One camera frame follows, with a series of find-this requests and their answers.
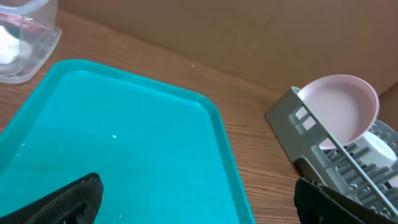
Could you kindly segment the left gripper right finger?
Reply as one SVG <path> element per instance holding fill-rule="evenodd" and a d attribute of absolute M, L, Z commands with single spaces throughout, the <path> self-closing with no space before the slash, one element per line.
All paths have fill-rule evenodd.
<path fill-rule="evenodd" d="M 296 181 L 294 204 L 301 224 L 396 224 L 314 180 Z"/>

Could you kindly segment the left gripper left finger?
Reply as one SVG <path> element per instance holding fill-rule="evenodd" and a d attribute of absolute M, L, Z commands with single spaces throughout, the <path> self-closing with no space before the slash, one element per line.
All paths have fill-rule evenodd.
<path fill-rule="evenodd" d="M 1 217 L 1 224 L 94 224 L 102 199 L 103 183 L 93 172 Z"/>

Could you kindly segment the grey bowl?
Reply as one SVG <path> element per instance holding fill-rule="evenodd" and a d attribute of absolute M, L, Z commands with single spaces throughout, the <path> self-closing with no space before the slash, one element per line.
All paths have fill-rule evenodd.
<path fill-rule="evenodd" d="M 359 160 L 366 165 L 375 164 L 378 167 L 392 167 L 397 160 L 397 156 L 391 147 L 369 131 L 365 132 L 356 143 L 358 148 L 353 151 L 353 154 L 365 147 L 369 148 L 368 152 L 359 157 Z"/>

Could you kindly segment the large white plate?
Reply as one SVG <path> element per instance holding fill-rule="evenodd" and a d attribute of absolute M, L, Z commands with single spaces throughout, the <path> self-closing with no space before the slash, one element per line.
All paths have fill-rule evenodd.
<path fill-rule="evenodd" d="M 352 75 L 319 78 L 303 87 L 298 97 L 343 146 L 357 141 L 379 115 L 380 102 L 375 89 Z"/>

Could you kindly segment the white napkin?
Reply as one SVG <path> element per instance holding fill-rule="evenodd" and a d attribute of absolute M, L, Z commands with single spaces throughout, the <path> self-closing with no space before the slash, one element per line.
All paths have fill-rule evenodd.
<path fill-rule="evenodd" d="M 5 26 L 1 26 L 1 65 L 8 65 L 17 58 L 27 59 L 32 53 L 32 46 L 14 37 Z"/>

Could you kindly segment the red snack wrapper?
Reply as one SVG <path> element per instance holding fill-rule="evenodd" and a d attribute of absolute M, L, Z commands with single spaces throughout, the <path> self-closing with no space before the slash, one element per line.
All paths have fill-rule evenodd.
<path fill-rule="evenodd" d="M 24 18 L 19 15 L 10 15 L 1 13 L 1 26 L 14 35 L 21 31 L 38 34 L 43 32 L 45 27 L 33 21 L 31 18 Z"/>

